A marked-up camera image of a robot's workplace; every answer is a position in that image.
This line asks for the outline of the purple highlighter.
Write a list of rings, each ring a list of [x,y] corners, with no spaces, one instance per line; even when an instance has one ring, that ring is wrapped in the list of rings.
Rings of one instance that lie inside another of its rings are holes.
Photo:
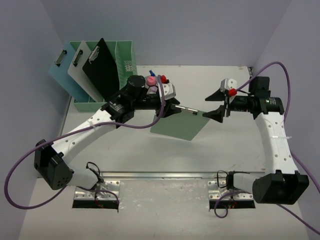
[[[152,86],[152,87],[149,88],[149,90],[151,92],[155,92],[156,93],[158,91],[158,87],[157,86]]]

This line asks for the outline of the green clipboard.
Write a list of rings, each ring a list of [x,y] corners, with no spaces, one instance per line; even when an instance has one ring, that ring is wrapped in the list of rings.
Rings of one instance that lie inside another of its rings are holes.
[[[177,106],[180,113],[161,118],[150,128],[153,134],[191,141],[209,122],[200,110]]]

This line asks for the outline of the black clipboard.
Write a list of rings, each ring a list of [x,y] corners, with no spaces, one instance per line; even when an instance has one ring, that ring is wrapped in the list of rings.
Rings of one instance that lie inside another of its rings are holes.
[[[117,64],[103,38],[90,53],[82,70],[106,102],[120,90]]]

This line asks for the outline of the white clipboard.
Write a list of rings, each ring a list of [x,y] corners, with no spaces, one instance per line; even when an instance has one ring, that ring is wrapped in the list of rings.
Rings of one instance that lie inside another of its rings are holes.
[[[91,55],[91,52],[87,43],[82,40],[75,52],[67,73],[95,102],[102,103],[104,100],[102,95],[83,70],[83,66]]]

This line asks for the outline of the blue clipboard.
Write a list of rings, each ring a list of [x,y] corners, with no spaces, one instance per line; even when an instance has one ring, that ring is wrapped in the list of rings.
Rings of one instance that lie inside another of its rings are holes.
[[[87,102],[89,95],[68,74],[76,50],[69,41],[66,41],[51,64],[49,75],[77,102]]]

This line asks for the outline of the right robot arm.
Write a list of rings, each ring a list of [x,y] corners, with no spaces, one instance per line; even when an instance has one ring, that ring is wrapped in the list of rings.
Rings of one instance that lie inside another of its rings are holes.
[[[293,205],[309,186],[309,178],[300,174],[294,163],[285,131],[285,110],[279,97],[272,97],[269,77],[256,77],[249,83],[247,95],[237,94],[237,81],[226,78],[206,101],[223,104],[203,117],[222,123],[231,112],[252,114],[258,127],[265,159],[265,175],[230,171],[223,191],[233,197],[240,191],[252,194],[258,204]]]

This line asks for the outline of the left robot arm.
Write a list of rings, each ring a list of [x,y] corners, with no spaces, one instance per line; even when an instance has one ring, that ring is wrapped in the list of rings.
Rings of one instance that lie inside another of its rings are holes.
[[[124,126],[136,110],[154,110],[157,122],[180,113],[179,104],[175,86],[169,81],[163,83],[160,75],[154,82],[141,75],[131,75],[125,87],[66,136],[53,142],[39,141],[34,168],[52,190],[76,186],[97,197],[104,190],[103,177],[90,167],[76,166],[72,163],[74,158],[103,135]]]

